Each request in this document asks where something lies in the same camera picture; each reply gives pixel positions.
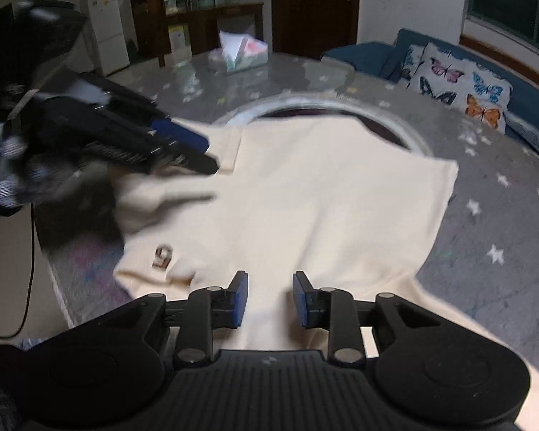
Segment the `cream white shirt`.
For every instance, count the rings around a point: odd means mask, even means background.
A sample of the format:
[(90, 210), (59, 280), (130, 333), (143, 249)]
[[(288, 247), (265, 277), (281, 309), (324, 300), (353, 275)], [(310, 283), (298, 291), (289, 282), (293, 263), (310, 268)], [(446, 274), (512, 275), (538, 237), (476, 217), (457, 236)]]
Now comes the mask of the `cream white shirt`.
[(539, 430), (539, 160), (468, 120), (437, 130), (432, 157), (356, 120), (203, 126), (213, 176), (115, 172), (124, 253), (116, 281), (171, 300), (249, 275), (233, 349), (321, 348), (295, 319), (292, 276), (358, 299), (393, 292), (518, 351)]

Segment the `tissue box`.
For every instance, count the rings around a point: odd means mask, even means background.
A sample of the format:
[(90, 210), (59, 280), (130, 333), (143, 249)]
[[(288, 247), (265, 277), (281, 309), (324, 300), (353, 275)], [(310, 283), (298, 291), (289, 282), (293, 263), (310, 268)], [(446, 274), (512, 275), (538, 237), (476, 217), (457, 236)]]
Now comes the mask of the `tissue box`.
[(262, 66), (268, 62), (268, 44), (250, 34), (219, 32), (220, 47), (208, 52), (209, 67), (231, 74)]

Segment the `white refrigerator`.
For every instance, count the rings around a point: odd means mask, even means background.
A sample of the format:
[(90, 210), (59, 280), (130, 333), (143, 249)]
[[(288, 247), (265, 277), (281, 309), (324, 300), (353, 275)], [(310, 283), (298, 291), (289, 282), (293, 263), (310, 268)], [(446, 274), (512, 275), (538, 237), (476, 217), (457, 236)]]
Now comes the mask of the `white refrigerator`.
[(87, 9), (98, 71), (108, 76), (129, 66), (119, 0), (87, 0)]

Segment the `dark wooden cabinet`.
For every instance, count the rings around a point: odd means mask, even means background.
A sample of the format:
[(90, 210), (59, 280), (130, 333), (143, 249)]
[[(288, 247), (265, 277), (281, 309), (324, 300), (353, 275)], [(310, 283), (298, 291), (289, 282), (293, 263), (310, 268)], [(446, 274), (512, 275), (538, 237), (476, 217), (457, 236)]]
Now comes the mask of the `dark wooden cabinet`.
[(219, 47), (218, 27), (224, 19), (251, 17), (255, 37), (264, 37), (261, 3), (220, 3), (215, 0), (130, 0), (136, 33), (138, 59), (158, 59), (165, 66), (165, 57), (174, 52), (168, 29), (187, 29), (194, 55)]

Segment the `dark wooden door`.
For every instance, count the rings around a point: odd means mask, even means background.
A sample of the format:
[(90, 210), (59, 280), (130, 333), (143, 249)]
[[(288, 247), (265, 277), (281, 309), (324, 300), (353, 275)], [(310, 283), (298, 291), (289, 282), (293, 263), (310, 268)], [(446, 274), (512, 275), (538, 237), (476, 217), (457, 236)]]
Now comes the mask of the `dark wooden door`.
[(320, 59), (357, 39), (360, 0), (271, 0), (275, 52)]

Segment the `round black induction cooker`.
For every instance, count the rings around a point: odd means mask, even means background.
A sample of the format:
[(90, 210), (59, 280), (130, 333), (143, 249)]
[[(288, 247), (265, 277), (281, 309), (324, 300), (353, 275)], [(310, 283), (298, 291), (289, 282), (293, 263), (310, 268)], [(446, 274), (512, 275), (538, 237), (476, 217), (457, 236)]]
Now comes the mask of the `round black induction cooker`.
[(244, 104), (214, 122), (215, 126), (247, 126), (252, 122), (334, 119), (356, 120), (380, 139), (410, 153), (433, 156), (427, 142), (413, 126), (390, 111), (334, 92), (297, 92)]

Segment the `butterfly print pillow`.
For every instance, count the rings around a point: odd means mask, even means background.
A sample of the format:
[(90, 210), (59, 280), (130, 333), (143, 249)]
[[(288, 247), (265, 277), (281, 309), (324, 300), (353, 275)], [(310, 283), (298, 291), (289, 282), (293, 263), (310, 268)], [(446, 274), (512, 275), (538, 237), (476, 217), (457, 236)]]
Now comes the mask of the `butterfly print pillow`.
[(512, 85), (481, 63), (458, 59), (432, 43), (409, 89), (457, 109), (469, 118), (505, 134)]

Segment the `blue sofa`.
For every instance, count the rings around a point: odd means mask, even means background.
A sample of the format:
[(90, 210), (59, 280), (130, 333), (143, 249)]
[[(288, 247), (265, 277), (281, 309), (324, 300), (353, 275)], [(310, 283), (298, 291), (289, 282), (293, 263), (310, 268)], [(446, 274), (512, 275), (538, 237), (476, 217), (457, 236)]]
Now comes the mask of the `blue sofa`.
[(461, 46), (403, 28), (392, 45), (367, 42), (325, 56), (441, 101), (539, 150), (539, 89)]

